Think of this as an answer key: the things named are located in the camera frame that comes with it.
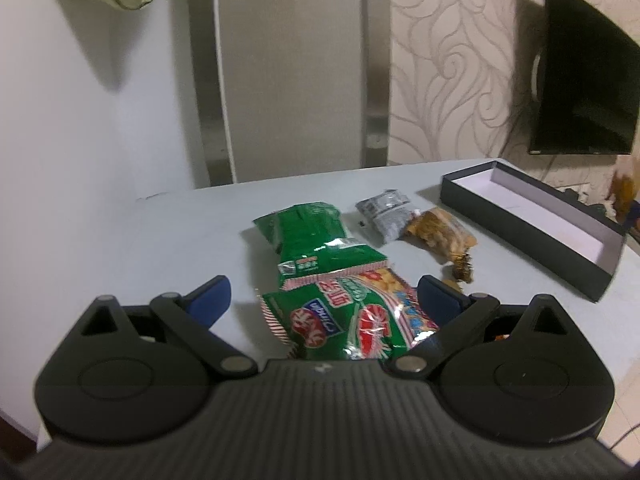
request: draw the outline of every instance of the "open box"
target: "open box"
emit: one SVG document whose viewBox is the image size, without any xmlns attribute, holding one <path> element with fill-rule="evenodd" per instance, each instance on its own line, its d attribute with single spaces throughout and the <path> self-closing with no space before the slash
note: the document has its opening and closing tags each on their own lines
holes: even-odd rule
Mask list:
<svg viewBox="0 0 640 480">
<path fill-rule="evenodd" d="M 625 229 L 557 189 L 497 161 L 442 177 L 440 200 L 599 300 Z"/>
</svg>

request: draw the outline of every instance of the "television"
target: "television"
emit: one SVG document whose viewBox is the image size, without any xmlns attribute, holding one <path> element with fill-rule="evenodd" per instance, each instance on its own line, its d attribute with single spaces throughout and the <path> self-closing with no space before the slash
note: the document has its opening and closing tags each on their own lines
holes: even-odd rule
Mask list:
<svg viewBox="0 0 640 480">
<path fill-rule="evenodd" d="M 630 153 L 640 46 L 584 0 L 545 0 L 540 110 L 529 153 Z"/>
</svg>

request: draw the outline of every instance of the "tabletop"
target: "tabletop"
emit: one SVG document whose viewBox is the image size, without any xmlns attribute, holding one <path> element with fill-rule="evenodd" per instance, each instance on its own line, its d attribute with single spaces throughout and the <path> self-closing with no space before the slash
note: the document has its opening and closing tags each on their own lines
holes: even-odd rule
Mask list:
<svg viewBox="0 0 640 480">
<path fill-rule="evenodd" d="M 264 364 L 286 348 L 269 332 L 258 292 L 278 287 L 278 257 L 252 221 L 296 203 L 328 202 L 343 213 L 351 233 L 365 239 L 355 203 L 385 189 L 399 189 L 417 208 L 438 203 L 443 174 L 482 160 L 452 160 L 388 168 L 321 173 L 211 187 L 152 197 L 136 204 L 124 228 L 125 257 L 114 290 L 121 304 L 147 303 L 165 291 L 187 293 L 217 274 L 232 285 L 232 305 L 212 332 Z M 640 256 L 625 249 L 604 297 L 592 303 L 500 238 L 457 215 L 477 238 L 470 250 L 474 282 L 466 294 L 487 292 L 503 303 L 527 304 L 552 294 L 589 339 L 616 382 L 640 357 Z M 416 285 L 424 274 L 442 277 L 442 260 L 405 240 L 382 247 L 391 266 Z"/>
</svg>

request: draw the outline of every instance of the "black cord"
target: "black cord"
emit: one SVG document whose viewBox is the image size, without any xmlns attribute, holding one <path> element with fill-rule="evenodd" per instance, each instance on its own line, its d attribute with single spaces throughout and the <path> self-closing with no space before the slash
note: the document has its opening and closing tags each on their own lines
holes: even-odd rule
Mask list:
<svg viewBox="0 0 640 480">
<path fill-rule="evenodd" d="M 620 444 L 620 442 L 625 440 L 630 434 L 632 434 L 638 428 L 640 428 L 640 422 L 638 422 L 634 427 L 632 427 L 629 431 L 627 431 L 619 439 L 617 439 L 613 444 L 611 444 L 611 446 L 609 446 L 609 449 L 615 448 L 618 444 Z"/>
</svg>

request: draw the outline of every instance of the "wall-mounted television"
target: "wall-mounted television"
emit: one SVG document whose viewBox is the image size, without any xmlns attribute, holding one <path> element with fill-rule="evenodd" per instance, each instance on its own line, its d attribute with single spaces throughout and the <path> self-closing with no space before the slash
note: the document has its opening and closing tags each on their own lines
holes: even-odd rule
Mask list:
<svg viewBox="0 0 640 480">
<path fill-rule="evenodd" d="M 630 153 L 640 46 L 584 0 L 545 0 L 545 11 L 542 97 L 529 153 Z"/>
</svg>

